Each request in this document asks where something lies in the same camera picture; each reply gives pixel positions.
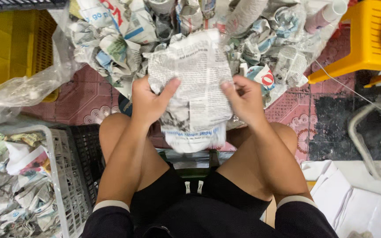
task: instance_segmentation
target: plastic basket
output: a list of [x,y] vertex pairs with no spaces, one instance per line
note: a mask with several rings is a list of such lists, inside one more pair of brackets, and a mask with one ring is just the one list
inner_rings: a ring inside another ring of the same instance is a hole
[[90,215],[90,208],[86,202],[80,165],[77,164],[71,135],[68,135],[68,131],[49,129],[42,125],[17,129],[12,133],[36,131],[43,132],[47,139],[51,176],[63,237],[77,238]]
[[73,135],[80,165],[86,183],[91,207],[95,206],[98,195],[98,181],[105,166],[103,154],[99,144],[99,125],[70,126]]
[[67,0],[0,0],[0,11],[62,8]]
[[[0,84],[32,76],[52,65],[57,23],[46,10],[0,12]],[[54,102],[58,89],[43,102]]]

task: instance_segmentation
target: pink tiled floor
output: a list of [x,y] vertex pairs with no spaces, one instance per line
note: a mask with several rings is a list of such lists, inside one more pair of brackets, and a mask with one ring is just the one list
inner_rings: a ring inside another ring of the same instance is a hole
[[[349,29],[342,30],[338,39],[331,39],[318,61],[326,66],[349,53]],[[306,71],[309,75],[320,67],[313,63]],[[337,80],[354,89],[355,74],[338,77]],[[56,102],[40,103],[26,107],[25,113],[43,120],[61,122],[68,125],[101,123],[106,116],[118,112],[118,91],[99,76],[92,68],[85,66],[78,71],[73,80],[61,86],[61,93]],[[314,85],[304,85],[289,89],[276,102],[266,109],[265,114],[271,122],[281,122],[293,128],[298,136],[298,150],[295,158],[299,162],[309,160],[308,142],[317,133],[315,124],[314,99],[321,95],[346,97],[352,92],[334,80],[326,80]],[[152,128],[153,142],[156,146],[165,147],[159,128]]]

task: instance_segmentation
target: black plastic basket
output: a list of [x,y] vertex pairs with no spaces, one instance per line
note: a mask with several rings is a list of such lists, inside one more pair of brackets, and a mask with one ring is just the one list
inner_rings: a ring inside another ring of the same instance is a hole
[[75,141],[86,190],[93,208],[97,201],[99,180],[105,168],[99,144],[99,125],[69,126],[69,128]]
[[63,8],[68,0],[0,0],[0,11]]

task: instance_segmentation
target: bare leg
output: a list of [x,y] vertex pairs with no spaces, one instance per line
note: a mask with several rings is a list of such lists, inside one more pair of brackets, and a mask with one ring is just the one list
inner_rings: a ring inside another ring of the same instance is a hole
[[[270,124],[289,151],[295,155],[297,147],[295,132],[281,123],[273,122]],[[217,172],[250,195],[264,201],[270,201],[273,193],[267,188],[262,178],[262,171],[268,168],[260,168],[259,166],[257,160],[262,158],[257,156],[255,141],[249,128],[230,130],[227,134],[227,141],[238,149],[229,160],[217,169]]]
[[[99,142],[105,158],[105,163],[111,156],[123,130],[129,125],[130,117],[115,113],[108,116],[99,128]],[[170,167],[158,155],[151,141],[147,138],[145,142],[144,158],[142,159],[142,172],[138,191],[146,188],[161,177]]]

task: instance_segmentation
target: hand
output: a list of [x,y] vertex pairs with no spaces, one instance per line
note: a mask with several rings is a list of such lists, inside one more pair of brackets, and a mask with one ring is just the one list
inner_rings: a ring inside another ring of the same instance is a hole
[[148,83],[148,75],[137,79],[132,85],[132,122],[148,127],[157,121],[166,110],[170,98],[180,85],[180,80],[173,78],[167,83],[159,96],[154,94]]
[[261,84],[239,75],[233,77],[233,82],[234,87],[232,84],[224,82],[221,84],[221,89],[232,104],[236,116],[254,127],[265,119]]

